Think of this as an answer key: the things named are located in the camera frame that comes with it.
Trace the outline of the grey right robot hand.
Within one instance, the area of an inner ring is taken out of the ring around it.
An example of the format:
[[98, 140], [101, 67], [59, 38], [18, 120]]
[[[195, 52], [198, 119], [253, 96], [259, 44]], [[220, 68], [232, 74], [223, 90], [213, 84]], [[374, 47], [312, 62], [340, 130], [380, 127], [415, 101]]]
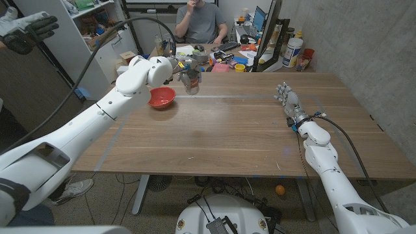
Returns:
[[278, 94], [274, 98], [282, 104], [285, 114], [291, 119], [290, 127], [293, 125], [299, 127], [308, 121], [309, 116], [305, 113], [296, 92], [289, 85], [279, 84], [276, 90]]

